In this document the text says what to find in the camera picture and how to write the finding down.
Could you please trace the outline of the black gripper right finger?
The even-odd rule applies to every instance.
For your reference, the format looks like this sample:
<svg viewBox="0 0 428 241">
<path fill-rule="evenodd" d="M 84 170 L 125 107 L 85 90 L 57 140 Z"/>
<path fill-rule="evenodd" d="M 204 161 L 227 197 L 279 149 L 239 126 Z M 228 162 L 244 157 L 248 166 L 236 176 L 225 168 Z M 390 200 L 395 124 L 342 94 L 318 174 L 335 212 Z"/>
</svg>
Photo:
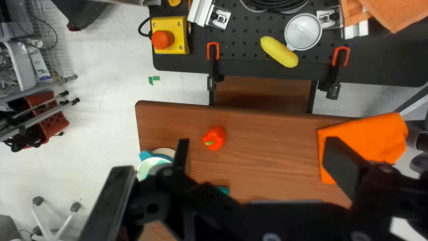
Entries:
<svg viewBox="0 0 428 241">
<path fill-rule="evenodd" d="M 322 168 L 349 200 L 357 196 L 358 186 L 370 170 L 386 168 L 385 162 L 365 161 L 337 137 L 324 142 Z"/>
</svg>

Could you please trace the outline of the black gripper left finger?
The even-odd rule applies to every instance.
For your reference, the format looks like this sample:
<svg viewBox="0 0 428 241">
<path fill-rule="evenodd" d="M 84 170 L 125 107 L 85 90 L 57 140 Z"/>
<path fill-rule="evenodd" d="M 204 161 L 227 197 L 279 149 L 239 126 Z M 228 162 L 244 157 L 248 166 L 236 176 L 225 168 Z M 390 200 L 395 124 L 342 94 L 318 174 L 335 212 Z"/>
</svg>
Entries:
<svg viewBox="0 0 428 241">
<path fill-rule="evenodd" d="M 161 168 L 156 173 L 157 185 L 160 188 L 185 188 L 188 177 L 185 174 L 185 164 L 188 160 L 188 140 L 179 140 L 169 166 Z"/>
</svg>

